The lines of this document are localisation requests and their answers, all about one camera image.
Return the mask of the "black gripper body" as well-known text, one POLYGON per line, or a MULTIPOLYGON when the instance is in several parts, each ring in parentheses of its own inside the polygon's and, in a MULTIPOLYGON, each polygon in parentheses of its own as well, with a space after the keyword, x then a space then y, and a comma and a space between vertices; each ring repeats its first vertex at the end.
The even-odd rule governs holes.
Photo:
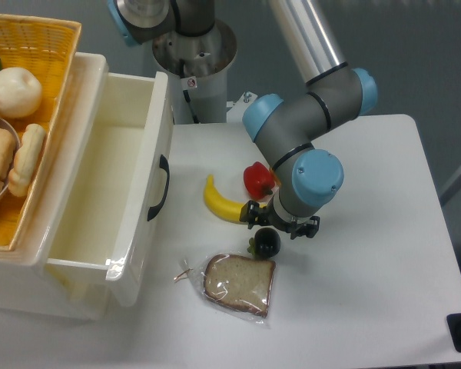
POLYGON ((297 230, 297 219, 283 209, 281 205, 267 205, 263 213, 264 220, 277 230, 294 233, 297 230))

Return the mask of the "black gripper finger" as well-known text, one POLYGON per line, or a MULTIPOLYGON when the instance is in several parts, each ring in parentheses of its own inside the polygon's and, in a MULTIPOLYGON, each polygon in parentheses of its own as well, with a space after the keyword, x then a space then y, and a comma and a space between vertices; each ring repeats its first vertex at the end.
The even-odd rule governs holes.
POLYGON ((266 206, 249 200, 240 210, 239 221, 247 224, 247 228, 267 225, 266 206))
POLYGON ((312 216, 304 223, 299 224, 294 218, 290 223, 290 238, 296 239, 300 237, 314 238, 320 229, 320 217, 312 216))

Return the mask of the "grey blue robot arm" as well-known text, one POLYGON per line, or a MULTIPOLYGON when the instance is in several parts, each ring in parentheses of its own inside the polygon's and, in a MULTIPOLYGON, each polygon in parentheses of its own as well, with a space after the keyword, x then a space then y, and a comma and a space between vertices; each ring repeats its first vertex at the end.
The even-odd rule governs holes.
MULTIPOLYGON (((370 111, 377 86, 366 70, 347 64, 315 1, 273 1, 270 7, 307 88, 291 103, 275 94, 259 97, 243 113, 278 188, 266 205, 239 204, 223 198, 208 179, 204 201, 225 221, 312 238, 320 225, 317 212, 343 183, 339 160, 316 149, 313 140, 370 111)), ((110 1, 108 9, 128 45, 152 44, 154 60, 170 79, 178 124, 226 118, 227 70, 237 43, 212 1, 110 1)))

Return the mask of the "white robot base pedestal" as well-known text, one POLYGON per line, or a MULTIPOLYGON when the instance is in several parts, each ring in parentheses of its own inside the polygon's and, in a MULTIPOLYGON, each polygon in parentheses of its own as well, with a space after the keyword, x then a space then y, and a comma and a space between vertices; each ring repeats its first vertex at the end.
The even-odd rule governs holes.
POLYGON ((175 123, 227 120, 227 72, 237 54, 231 28, 217 19, 204 35, 169 32, 152 42, 158 70, 167 74, 175 123))

